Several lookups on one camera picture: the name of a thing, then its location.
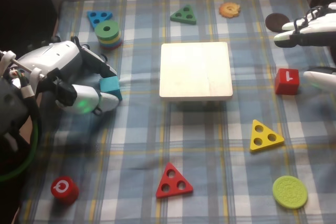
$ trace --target green triangle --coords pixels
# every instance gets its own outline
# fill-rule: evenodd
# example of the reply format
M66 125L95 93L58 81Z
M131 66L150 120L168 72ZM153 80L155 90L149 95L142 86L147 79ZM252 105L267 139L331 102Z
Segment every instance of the green triangle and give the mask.
M190 5L186 5L170 16L171 21L196 25L196 18Z

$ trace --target wooden platform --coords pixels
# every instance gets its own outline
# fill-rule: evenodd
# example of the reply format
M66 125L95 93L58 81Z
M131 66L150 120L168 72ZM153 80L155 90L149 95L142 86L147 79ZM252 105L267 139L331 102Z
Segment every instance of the wooden platform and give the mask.
M232 97L226 42L161 47L160 97L167 101L224 101Z

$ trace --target stacked rings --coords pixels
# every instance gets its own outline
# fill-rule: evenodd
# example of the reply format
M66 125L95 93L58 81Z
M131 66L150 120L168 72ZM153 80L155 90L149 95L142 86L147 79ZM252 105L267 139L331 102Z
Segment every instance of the stacked rings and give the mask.
M121 33L119 32L117 22L106 20L99 23L94 30L102 48L113 50L122 44Z

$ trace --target blue triangle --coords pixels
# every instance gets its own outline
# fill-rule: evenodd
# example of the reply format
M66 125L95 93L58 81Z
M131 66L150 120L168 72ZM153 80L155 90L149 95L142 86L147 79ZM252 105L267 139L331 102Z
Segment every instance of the blue triangle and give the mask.
M95 28L100 22L108 20L113 16L112 12L97 10L88 11L87 14L93 28Z

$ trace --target metal rod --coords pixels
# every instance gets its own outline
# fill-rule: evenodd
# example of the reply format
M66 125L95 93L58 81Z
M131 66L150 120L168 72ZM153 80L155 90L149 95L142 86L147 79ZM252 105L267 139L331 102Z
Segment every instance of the metal rod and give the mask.
M18 62L17 60L13 59L11 60L12 63L14 63L15 65L17 65L18 67L21 67L23 70L27 71L28 73L31 73L32 70L23 66L20 62Z

